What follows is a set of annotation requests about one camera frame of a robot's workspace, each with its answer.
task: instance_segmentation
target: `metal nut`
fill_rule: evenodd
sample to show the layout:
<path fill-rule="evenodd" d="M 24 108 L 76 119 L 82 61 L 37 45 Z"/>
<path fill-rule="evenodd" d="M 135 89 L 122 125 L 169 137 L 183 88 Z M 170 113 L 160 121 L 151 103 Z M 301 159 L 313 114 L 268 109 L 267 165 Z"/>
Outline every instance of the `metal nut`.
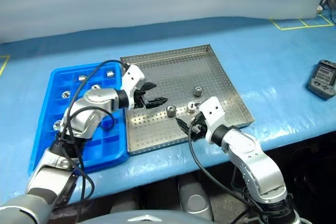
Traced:
<path fill-rule="evenodd" d="M 167 112 L 167 116 L 169 118 L 173 118 L 174 116 L 176 116 L 176 107 L 173 106 L 173 105 L 169 105 L 167 108 L 166 108 L 166 112 Z"/>
<path fill-rule="evenodd" d="M 57 120 L 57 121 L 54 123 L 54 125 L 53 125 L 52 128 L 54 129 L 54 131 L 58 131 L 60 125 L 61 125 L 61 120 Z"/>
<path fill-rule="evenodd" d="M 84 75 L 84 74 L 81 74 L 80 76 L 78 76 L 78 80 L 79 81 L 85 81 L 86 80 L 86 75 Z"/>
<path fill-rule="evenodd" d="M 202 95 L 202 92 L 203 92 L 203 88 L 202 87 L 200 87 L 200 86 L 195 86 L 194 87 L 194 90 L 193 90 L 194 96 L 200 97 Z"/>
<path fill-rule="evenodd" d="M 190 114 L 191 113 L 195 113 L 196 107 L 197 107 L 197 104 L 195 104 L 194 102 L 188 103 L 188 105 L 187 105 L 187 112 L 190 113 Z"/>
<path fill-rule="evenodd" d="M 95 84 L 91 87 L 91 89 L 101 89 L 101 86 L 99 84 Z"/>
<path fill-rule="evenodd" d="M 62 98 L 69 98 L 70 94 L 71 94 L 70 91 L 67 90 L 67 91 L 64 91 L 61 96 L 62 96 Z"/>
<path fill-rule="evenodd" d="M 112 70 L 109 70 L 109 71 L 106 72 L 106 76 L 107 76 L 107 78 L 112 78 L 112 77 L 114 77 L 114 72 Z"/>

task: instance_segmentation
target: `silver robot arm segment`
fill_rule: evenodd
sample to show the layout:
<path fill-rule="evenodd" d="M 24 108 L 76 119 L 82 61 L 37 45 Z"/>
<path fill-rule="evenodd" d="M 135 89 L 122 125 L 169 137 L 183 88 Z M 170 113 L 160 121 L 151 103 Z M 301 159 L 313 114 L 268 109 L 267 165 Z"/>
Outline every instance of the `silver robot arm segment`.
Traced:
<path fill-rule="evenodd" d="M 199 106 L 205 117 L 209 143 L 219 144 L 230 161 L 240 170 L 252 198 L 262 204 L 279 202 L 287 197 L 286 185 L 277 164 L 261 149 L 260 143 L 251 135 L 237 129 L 225 130 L 225 112 L 217 97 L 211 97 Z"/>
<path fill-rule="evenodd" d="M 78 113 L 70 124 L 76 141 L 80 143 L 81 152 L 85 147 L 85 142 L 92 138 L 98 124 L 107 116 L 101 110 L 88 107 L 98 107 L 109 113 L 119 108 L 128 108 L 128 110 L 143 106 L 147 109 L 154 108 L 167 101 L 166 98 L 148 101 L 143 97 L 146 91 L 155 87 L 154 83 L 145 82 L 145 76 L 139 67 L 130 65 L 122 78 L 121 90 L 91 89 L 86 91 L 82 98 L 74 102 L 70 111 L 70 117 Z M 1 222 L 45 224 L 54 207 L 65 205 L 69 201 L 78 178 L 69 160 L 71 159 L 76 164 L 79 161 L 69 130 L 66 129 L 67 111 L 68 109 L 61 120 L 55 141 L 50 148 L 44 151 L 29 179 L 26 194 L 0 206 Z"/>
<path fill-rule="evenodd" d="M 251 135 L 234 126 L 227 127 L 225 112 L 217 97 L 211 97 L 198 106 L 190 126 L 176 119 L 180 128 L 191 139 L 204 137 L 210 144 L 220 146 L 229 160 L 240 170 L 251 198 L 263 210 L 260 223 L 298 224 L 300 217 L 293 210 L 282 173 L 277 164 L 261 149 Z"/>

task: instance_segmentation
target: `stainless steel tray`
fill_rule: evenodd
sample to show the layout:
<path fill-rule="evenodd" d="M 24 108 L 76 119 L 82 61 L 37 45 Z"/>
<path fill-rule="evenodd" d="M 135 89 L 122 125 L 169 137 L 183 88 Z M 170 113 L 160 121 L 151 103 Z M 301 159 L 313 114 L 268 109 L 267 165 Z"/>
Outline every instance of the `stainless steel tray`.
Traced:
<path fill-rule="evenodd" d="M 145 95 L 148 99 L 168 98 L 167 103 L 158 108 L 127 112 L 128 151 L 132 155 L 187 140 L 175 118 L 167 117 L 168 105 L 176 106 L 176 117 L 189 123 L 193 114 L 186 111 L 186 105 L 190 101 L 202 102 L 217 96 L 226 113 L 226 125 L 243 127 L 254 121 L 210 45 L 122 57 L 121 60 L 136 64 L 147 81 L 157 84 L 157 88 Z M 200 98 L 193 96 L 195 86 L 203 88 Z"/>

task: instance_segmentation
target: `metal cylinder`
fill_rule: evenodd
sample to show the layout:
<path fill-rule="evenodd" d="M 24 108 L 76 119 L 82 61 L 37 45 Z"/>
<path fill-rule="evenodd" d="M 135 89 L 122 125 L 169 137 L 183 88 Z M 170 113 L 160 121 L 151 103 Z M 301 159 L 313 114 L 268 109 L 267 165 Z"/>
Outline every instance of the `metal cylinder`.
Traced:
<path fill-rule="evenodd" d="M 23 194 L 0 206 L 1 223 L 47 223 L 54 206 L 42 195 Z"/>
<path fill-rule="evenodd" d="M 107 76 L 107 78 L 112 78 L 112 77 L 114 77 L 114 72 L 112 70 L 109 70 L 109 71 L 106 72 L 106 76 Z"/>
<path fill-rule="evenodd" d="M 61 125 L 61 120 L 57 120 L 54 124 L 53 124 L 53 129 L 54 131 L 59 131 L 59 127 Z"/>
<path fill-rule="evenodd" d="M 169 105 L 167 108 L 166 108 L 166 112 L 167 112 L 167 116 L 169 118 L 173 118 L 174 116 L 176 116 L 176 107 L 173 106 L 173 105 Z"/>
<path fill-rule="evenodd" d="M 101 89 L 101 86 L 99 84 L 95 84 L 91 87 L 91 89 Z"/>
<path fill-rule="evenodd" d="M 64 91 L 61 96 L 62 96 L 62 98 L 69 98 L 70 94 L 71 94 L 70 91 L 67 90 L 67 91 Z"/>
<path fill-rule="evenodd" d="M 196 107 L 197 107 L 197 104 L 195 104 L 194 102 L 188 103 L 188 105 L 187 105 L 187 112 L 188 113 L 195 113 Z"/>
<path fill-rule="evenodd" d="M 78 77 L 78 80 L 81 81 L 81 82 L 83 82 L 83 81 L 86 80 L 86 78 L 87 78 L 87 76 L 86 76 L 85 74 L 81 74 L 81 75 Z"/>
<path fill-rule="evenodd" d="M 200 97 L 202 95 L 202 92 L 203 92 L 202 87 L 200 87 L 200 86 L 195 86 L 194 87 L 194 91 L 193 91 L 194 96 Z"/>

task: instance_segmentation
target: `blue tabletop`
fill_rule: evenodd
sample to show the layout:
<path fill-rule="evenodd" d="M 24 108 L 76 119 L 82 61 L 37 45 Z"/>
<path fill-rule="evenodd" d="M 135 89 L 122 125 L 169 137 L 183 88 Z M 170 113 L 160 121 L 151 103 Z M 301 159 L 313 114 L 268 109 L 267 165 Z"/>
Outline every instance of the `blue tabletop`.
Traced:
<path fill-rule="evenodd" d="M 259 139 L 264 150 L 334 131 L 336 98 L 324 101 L 306 85 L 319 60 L 336 61 L 336 26 L 280 28 L 262 19 L 207 18 L 1 45 L 0 65 L 10 58 L 0 76 L 0 204 L 25 190 L 49 75 L 60 67 L 210 44 L 255 118 L 243 131 Z M 205 166 L 227 161 L 219 147 L 205 141 L 198 141 L 195 151 Z M 93 196 L 196 169 L 187 144 L 152 151 L 91 174 Z M 79 199 L 80 186 L 72 202 Z"/>

